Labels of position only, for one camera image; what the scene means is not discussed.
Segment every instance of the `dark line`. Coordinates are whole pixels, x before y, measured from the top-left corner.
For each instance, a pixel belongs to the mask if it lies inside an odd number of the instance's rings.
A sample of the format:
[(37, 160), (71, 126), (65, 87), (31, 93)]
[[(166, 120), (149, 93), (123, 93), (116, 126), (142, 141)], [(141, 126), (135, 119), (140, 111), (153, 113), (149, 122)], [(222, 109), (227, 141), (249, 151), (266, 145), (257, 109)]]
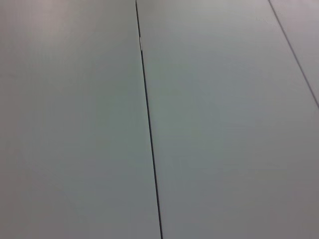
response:
[(281, 31), (283, 32), (283, 34), (284, 34), (284, 36), (285, 36), (285, 38), (286, 38), (286, 40), (287, 40), (287, 42), (288, 42), (288, 45), (289, 45), (289, 47), (290, 47), (290, 49), (291, 49), (291, 51), (292, 51), (292, 53), (293, 53), (293, 55), (294, 55), (294, 58), (295, 58), (295, 60), (296, 60), (296, 62), (297, 62), (297, 64), (298, 64), (298, 66), (299, 66), (299, 69), (301, 70), (301, 73), (303, 74), (304, 79), (305, 79), (305, 81), (306, 81), (306, 83), (307, 83), (307, 85), (308, 85), (308, 88), (309, 88), (309, 90), (310, 90), (310, 92), (311, 92), (311, 94), (312, 94), (312, 96), (313, 96), (313, 98), (314, 98), (314, 100), (315, 100), (315, 103), (316, 103), (316, 105), (317, 105), (317, 107), (318, 107), (318, 109), (319, 109), (319, 102), (318, 102), (318, 100), (317, 100), (317, 98), (316, 98), (316, 96), (315, 96), (315, 94), (314, 94), (314, 91), (312, 90), (312, 88), (311, 88), (311, 86), (310, 86), (310, 83), (309, 83), (309, 81), (308, 81), (308, 79), (307, 79), (307, 77), (306, 77), (306, 75), (305, 75), (305, 72), (304, 72), (303, 68), (301, 67), (301, 64), (300, 64), (300, 62), (299, 62), (299, 60), (298, 60), (298, 57), (297, 57), (297, 55), (296, 55), (296, 53), (295, 53), (295, 51), (294, 51), (294, 49), (293, 49), (293, 47), (292, 47), (292, 45), (291, 45), (291, 43), (290, 43), (288, 37), (287, 37), (287, 34), (286, 34), (285, 30), (284, 30), (284, 27), (282, 26), (282, 24), (281, 24), (280, 21), (279, 21), (279, 18), (278, 18), (278, 15), (277, 15), (277, 13), (276, 13), (276, 11), (275, 11), (275, 9), (274, 9), (274, 6), (273, 6), (273, 4), (271, 3), (271, 0), (268, 0), (268, 2), (269, 2), (269, 5), (270, 5), (271, 9), (273, 10), (273, 13), (274, 13), (274, 15), (275, 15), (275, 18), (277, 19), (277, 22), (278, 22), (280, 28), (281, 28)]
[[(140, 30), (140, 20), (139, 20), (139, 12), (138, 12), (138, 3), (137, 3), (137, 1), (135, 1), (135, 6), (136, 6), (136, 16), (137, 16), (137, 21), (138, 21), (138, 28), (139, 28), (139, 38), (140, 38), (140, 44), (141, 44), (141, 30)], [(159, 213), (159, 231), (160, 231), (160, 238), (163, 239), (163, 231), (162, 231), (161, 216), (160, 216), (159, 190), (158, 190), (158, 180), (157, 180), (157, 175), (156, 175), (155, 158), (154, 158), (153, 136), (152, 136), (152, 127), (151, 127), (151, 118), (150, 118), (148, 89), (147, 89), (147, 86), (146, 86), (143, 50), (142, 50), (142, 46), (141, 45), (140, 45), (140, 47), (141, 47), (141, 58), (142, 58), (142, 68), (143, 68), (143, 78), (144, 78), (146, 106), (147, 106), (147, 110), (148, 110), (149, 130), (150, 130), (150, 138), (151, 138), (151, 149), (152, 149), (153, 170), (154, 170), (154, 179), (155, 179), (156, 200), (157, 200), (157, 204), (158, 204), (158, 213)]]

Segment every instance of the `white surface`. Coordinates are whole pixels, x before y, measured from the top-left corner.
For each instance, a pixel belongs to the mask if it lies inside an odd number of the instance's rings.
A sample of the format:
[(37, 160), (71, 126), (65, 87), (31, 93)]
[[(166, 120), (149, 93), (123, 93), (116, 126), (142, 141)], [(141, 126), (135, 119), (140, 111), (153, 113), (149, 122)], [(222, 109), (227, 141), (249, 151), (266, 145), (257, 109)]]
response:
[(272, 4), (319, 100), (319, 1), (272, 0)]
[(138, 0), (165, 239), (319, 235), (319, 112), (266, 0)]
[(159, 239), (135, 3), (0, 3), (0, 238)]

